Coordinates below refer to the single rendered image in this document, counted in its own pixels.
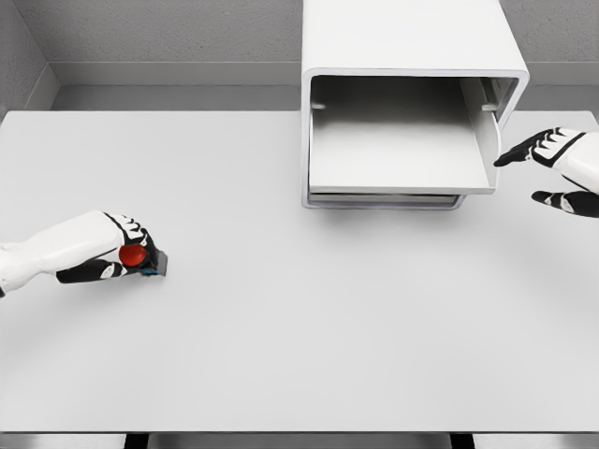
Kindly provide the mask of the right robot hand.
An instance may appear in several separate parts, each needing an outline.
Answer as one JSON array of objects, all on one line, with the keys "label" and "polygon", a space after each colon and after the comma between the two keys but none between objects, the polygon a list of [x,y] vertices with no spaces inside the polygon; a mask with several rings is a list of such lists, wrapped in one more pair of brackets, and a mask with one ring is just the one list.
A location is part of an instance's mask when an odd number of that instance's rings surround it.
[{"label": "right robot hand", "polygon": [[533,201],[568,214],[599,219],[599,132],[549,128],[513,146],[493,165],[505,167],[528,160],[557,171],[580,188],[566,193],[536,191],[532,193]]}]

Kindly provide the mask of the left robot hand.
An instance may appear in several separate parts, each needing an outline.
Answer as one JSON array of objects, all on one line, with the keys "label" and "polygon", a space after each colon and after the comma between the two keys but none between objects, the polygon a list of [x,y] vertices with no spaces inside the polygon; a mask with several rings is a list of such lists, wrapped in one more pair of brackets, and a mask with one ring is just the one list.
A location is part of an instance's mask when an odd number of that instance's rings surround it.
[{"label": "left robot hand", "polygon": [[119,249],[133,244],[158,249],[149,231],[136,220],[99,210],[56,224],[32,238],[48,243],[45,273],[64,284],[138,274],[123,267]]}]

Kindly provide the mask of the white cabinet drawer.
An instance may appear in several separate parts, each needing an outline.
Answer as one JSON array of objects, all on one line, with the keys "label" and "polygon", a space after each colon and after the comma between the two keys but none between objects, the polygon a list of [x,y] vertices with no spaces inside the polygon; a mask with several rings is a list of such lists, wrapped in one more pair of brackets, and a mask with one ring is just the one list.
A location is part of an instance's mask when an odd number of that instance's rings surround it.
[{"label": "white cabinet drawer", "polygon": [[491,195],[501,134],[491,114],[437,122],[364,122],[312,115],[308,192],[314,196]]}]

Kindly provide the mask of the white tabletop storage cabinet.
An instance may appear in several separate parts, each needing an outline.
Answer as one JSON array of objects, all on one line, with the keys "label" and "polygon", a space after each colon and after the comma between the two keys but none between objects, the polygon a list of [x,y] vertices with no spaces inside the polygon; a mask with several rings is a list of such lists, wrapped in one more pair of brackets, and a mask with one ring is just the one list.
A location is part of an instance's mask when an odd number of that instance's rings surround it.
[{"label": "white tabletop storage cabinet", "polygon": [[303,0],[303,205],[456,209],[467,196],[309,194],[313,113],[411,123],[487,112],[501,134],[529,80],[500,0]]}]

